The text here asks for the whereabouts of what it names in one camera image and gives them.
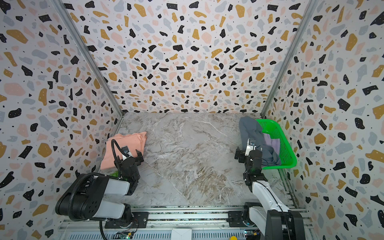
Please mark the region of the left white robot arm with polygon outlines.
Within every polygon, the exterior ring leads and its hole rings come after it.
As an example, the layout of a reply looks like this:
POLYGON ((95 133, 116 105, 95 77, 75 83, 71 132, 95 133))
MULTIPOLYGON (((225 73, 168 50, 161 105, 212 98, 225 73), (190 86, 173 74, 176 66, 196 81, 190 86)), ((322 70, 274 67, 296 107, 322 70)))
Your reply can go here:
POLYGON ((140 151, 134 157, 128 147, 118 149, 119 157, 113 151, 118 175, 100 173, 81 174, 58 200, 55 212, 72 221, 108 220, 114 226, 125 228, 134 223, 129 204, 114 203, 104 199, 106 195, 131 196, 136 190, 140 173, 138 166, 144 161, 140 151))

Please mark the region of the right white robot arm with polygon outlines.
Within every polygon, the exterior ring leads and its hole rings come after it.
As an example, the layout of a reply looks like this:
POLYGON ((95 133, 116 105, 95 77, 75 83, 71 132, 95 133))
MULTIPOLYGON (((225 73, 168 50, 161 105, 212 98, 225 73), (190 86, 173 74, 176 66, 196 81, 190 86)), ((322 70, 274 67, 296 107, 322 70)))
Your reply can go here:
POLYGON ((236 149, 235 159, 245 165, 244 182, 259 200, 257 203, 246 202, 243 206, 243 224, 257 228, 247 239, 304 240, 302 215, 292 211, 278 198, 262 173, 263 150, 257 146, 257 141, 248 139, 244 150, 236 149))

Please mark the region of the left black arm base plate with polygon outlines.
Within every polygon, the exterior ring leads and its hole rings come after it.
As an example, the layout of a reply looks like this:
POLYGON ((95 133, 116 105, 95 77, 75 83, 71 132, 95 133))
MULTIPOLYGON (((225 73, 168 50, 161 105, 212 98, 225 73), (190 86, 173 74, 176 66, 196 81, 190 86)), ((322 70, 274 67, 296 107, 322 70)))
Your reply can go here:
POLYGON ((144 229, 147 226, 149 212, 132 212, 132 216, 128 220, 124 219, 108 219, 105 223, 105 229, 144 229))

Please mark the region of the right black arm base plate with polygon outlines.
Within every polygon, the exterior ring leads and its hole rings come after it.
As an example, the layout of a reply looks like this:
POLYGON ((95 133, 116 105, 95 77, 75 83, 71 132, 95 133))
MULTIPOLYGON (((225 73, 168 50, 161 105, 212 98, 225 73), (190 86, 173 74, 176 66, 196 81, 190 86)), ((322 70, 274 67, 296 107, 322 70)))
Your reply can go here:
POLYGON ((243 211, 229 211, 227 222, 230 228, 248 227, 244 219, 243 211))

